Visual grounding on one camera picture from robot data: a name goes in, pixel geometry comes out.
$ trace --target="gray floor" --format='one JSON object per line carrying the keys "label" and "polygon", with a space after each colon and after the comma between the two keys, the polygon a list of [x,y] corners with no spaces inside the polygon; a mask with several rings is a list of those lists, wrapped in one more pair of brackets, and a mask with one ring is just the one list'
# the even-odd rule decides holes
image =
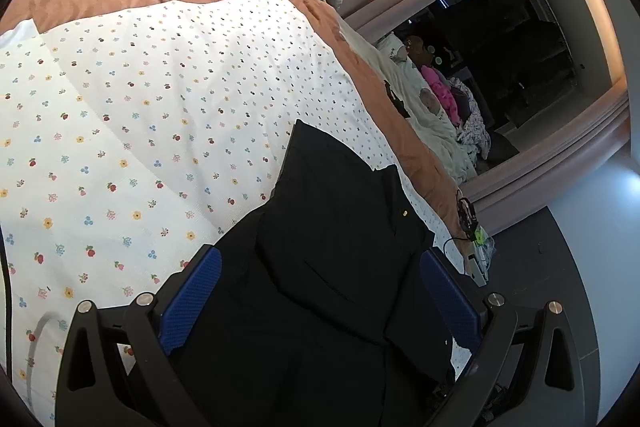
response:
{"label": "gray floor", "polygon": [[[498,291],[520,306],[562,303],[571,325],[584,379],[588,427],[596,425],[600,402],[600,357],[593,316],[574,258],[548,208],[543,208],[495,237],[497,251],[488,292]],[[507,361],[513,374],[517,354]]]}

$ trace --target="white wall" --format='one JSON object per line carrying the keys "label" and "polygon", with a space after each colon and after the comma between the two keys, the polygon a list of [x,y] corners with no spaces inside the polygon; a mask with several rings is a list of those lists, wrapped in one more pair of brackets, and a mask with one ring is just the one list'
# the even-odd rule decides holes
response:
{"label": "white wall", "polygon": [[630,0],[604,0],[618,36],[631,107],[631,151],[640,162],[640,16]]}
{"label": "white wall", "polygon": [[640,361],[640,166],[628,145],[549,205],[591,305],[600,349],[600,412]]}
{"label": "white wall", "polygon": [[611,77],[589,7],[585,0],[547,1],[574,58],[579,89],[593,102],[611,87]]}

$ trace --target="white blanket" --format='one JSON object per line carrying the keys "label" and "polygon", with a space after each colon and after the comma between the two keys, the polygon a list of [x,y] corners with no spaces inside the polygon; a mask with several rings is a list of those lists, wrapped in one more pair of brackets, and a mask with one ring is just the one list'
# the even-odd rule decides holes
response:
{"label": "white blanket", "polygon": [[[71,22],[5,48],[0,68],[14,382],[44,425],[78,302],[155,291],[264,203],[297,118],[371,168],[398,165],[288,0],[169,2]],[[401,179],[442,246],[445,225]],[[467,359],[454,348],[457,373]]]}
{"label": "white blanket", "polygon": [[428,84],[422,78],[419,71],[415,73],[420,79],[415,78],[411,71],[413,63],[410,60],[402,62],[401,66],[383,54],[358,32],[351,28],[339,15],[336,14],[340,25],[340,32],[348,42],[351,49],[373,69],[380,79],[385,79],[394,94],[404,102],[404,108],[410,115],[408,122],[420,141],[424,143],[440,159],[447,174],[457,184],[461,184],[475,177],[476,170],[473,163],[466,155],[466,151],[456,142],[456,131],[449,119],[438,118],[420,101],[420,83],[424,87]]}
{"label": "white blanket", "polygon": [[26,39],[37,36],[38,29],[36,28],[33,19],[20,21],[13,30],[5,31],[0,35],[0,50],[11,44],[17,44],[25,41]]}

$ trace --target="bed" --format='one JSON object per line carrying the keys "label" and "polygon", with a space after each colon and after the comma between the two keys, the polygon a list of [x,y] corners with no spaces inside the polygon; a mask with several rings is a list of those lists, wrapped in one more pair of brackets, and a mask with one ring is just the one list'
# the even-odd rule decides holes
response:
{"label": "bed", "polygon": [[0,33],[29,19],[0,55],[0,222],[14,382],[45,425],[77,303],[153,291],[266,201],[296,118],[397,163],[437,246],[463,237],[456,184],[326,3],[14,0]]}
{"label": "bed", "polygon": [[456,140],[456,129],[440,107],[439,114],[433,114],[420,101],[420,90],[429,89],[428,84],[410,58],[393,61],[385,49],[369,44],[342,18],[338,19],[340,32],[345,40],[366,63],[385,79],[394,94],[402,100],[410,115],[407,122],[428,149],[441,161],[447,174],[457,183],[476,176],[474,164],[467,150]]}

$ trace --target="metal bolt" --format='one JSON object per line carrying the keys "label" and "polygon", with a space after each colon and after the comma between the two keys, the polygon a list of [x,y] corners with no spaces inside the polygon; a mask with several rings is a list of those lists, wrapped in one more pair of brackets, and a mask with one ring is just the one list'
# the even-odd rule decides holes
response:
{"label": "metal bolt", "polygon": [[78,312],[86,313],[91,309],[91,306],[91,301],[82,301],[80,304],[78,304]]}
{"label": "metal bolt", "polygon": [[499,293],[492,293],[491,295],[489,295],[487,300],[489,301],[489,304],[491,304],[491,306],[500,307],[504,304],[504,297]]}
{"label": "metal bolt", "polygon": [[149,306],[154,301],[153,293],[141,293],[136,298],[136,304],[138,306]]}
{"label": "metal bolt", "polygon": [[560,304],[557,301],[551,301],[547,306],[549,308],[549,311],[552,313],[555,313],[556,315],[559,315],[562,313],[562,304]]}

